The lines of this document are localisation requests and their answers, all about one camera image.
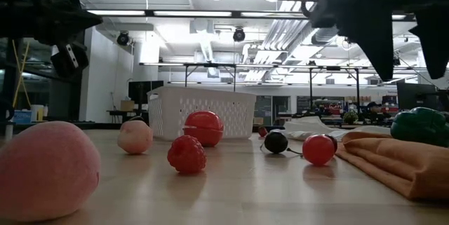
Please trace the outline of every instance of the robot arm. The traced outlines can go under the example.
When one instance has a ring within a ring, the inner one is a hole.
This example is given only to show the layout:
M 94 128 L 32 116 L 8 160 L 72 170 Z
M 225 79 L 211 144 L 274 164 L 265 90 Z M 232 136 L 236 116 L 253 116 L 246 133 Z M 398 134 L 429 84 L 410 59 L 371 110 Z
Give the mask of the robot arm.
M 449 48 L 444 33 L 449 29 L 449 0 L 318 0 L 311 12 L 301 1 L 301 11 L 312 27 L 336 26 L 338 34 L 357 43 L 383 81 L 393 77 L 394 47 L 391 14 L 395 11 L 414 16 L 417 26 L 410 30 L 420 38 L 424 58 L 432 79 L 445 74 Z
M 33 37 L 57 46 L 51 60 L 57 74 L 69 78 L 88 66 L 84 50 L 73 45 L 78 33 L 102 23 L 79 0 L 0 0 L 0 37 Z

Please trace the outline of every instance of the white cloth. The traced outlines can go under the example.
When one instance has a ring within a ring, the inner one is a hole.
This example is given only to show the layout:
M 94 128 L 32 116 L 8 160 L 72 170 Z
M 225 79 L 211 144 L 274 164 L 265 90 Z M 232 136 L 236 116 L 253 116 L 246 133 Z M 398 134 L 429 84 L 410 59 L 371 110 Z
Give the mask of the white cloth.
M 348 132 L 361 131 L 388 135 L 390 133 L 389 128 L 378 126 L 362 126 L 354 128 L 353 130 L 329 128 L 323 122 L 321 122 L 318 116 L 293 119 L 292 121 L 286 122 L 286 124 L 284 124 L 284 128 L 285 130 L 282 130 L 282 133 L 286 135 L 286 137 L 300 141 L 304 141 L 309 136 L 317 134 L 330 135 L 331 137 L 334 137 L 338 142 L 341 142 L 342 137 Z

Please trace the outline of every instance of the red raspberry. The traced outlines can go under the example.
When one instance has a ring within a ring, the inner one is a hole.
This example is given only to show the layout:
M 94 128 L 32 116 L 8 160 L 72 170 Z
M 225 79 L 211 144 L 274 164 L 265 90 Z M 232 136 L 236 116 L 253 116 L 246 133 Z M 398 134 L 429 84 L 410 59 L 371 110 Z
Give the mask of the red raspberry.
M 204 148 L 197 138 L 189 135 L 183 135 L 171 144 L 167 159 L 181 173 L 198 173 L 206 166 Z

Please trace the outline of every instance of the fluorescent light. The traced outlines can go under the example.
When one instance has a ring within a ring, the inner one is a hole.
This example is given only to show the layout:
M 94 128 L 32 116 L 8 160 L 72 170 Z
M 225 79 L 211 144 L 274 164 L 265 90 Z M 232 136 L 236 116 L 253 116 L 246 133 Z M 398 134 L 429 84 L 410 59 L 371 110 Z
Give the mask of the fluorescent light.
M 140 63 L 141 65 L 158 66 L 158 67 L 183 67 L 182 63 Z
M 88 12 L 96 15 L 103 15 L 103 16 L 145 16 L 145 11 L 101 11 L 101 10 L 93 10 Z
M 208 18 L 223 18 L 231 17 L 230 11 L 154 11 L 155 16 L 163 17 L 208 17 Z
M 306 66 L 304 66 L 304 65 L 302 65 L 302 66 L 299 66 L 299 65 L 281 65 L 279 67 L 282 67 L 282 68 L 305 68 Z
M 183 84 L 184 85 L 184 84 L 186 84 L 186 82 L 185 81 L 168 81 L 167 84 Z M 198 84 L 198 82 L 188 81 L 187 84 L 194 85 L 194 84 Z
M 260 68 L 271 68 L 277 67 L 274 64 L 237 64 L 237 67 L 260 67 Z
M 242 18 L 285 18 L 285 19 L 298 19 L 306 18 L 302 13 L 293 12 L 242 12 Z
M 201 84 L 207 84 L 207 85 L 228 85 L 226 82 L 200 82 Z
M 402 20 L 402 19 L 406 18 L 406 15 L 392 15 L 391 18 L 393 20 Z

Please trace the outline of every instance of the table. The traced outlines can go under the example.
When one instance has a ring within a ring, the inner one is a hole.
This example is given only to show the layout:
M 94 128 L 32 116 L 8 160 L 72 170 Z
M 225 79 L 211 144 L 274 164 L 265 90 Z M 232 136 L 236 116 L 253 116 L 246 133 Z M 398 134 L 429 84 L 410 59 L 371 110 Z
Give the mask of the table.
M 127 118 L 131 118 L 134 116 L 137 116 L 137 111 L 122 111 L 122 110 L 106 110 L 106 112 L 109 113 L 110 116 L 112 116 L 112 123 L 116 123 L 116 119 L 115 116 L 121 116 L 121 122 L 120 123 L 124 123 L 126 122 L 128 119 Z M 142 117 L 146 117 L 146 115 L 148 114 L 148 111 L 142 111 Z
M 262 140 L 222 140 L 206 149 L 206 171 L 179 176 L 166 160 L 170 142 L 127 156 L 118 131 L 87 130 L 102 156 L 98 189 L 81 210 L 43 224 L 413 225 L 448 224 L 449 209 L 407 201 L 335 158 L 316 168 L 290 153 L 268 155 Z M 299 142 L 290 142 L 301 150 Z M 0 225 L 12 224 L 0 221 Z

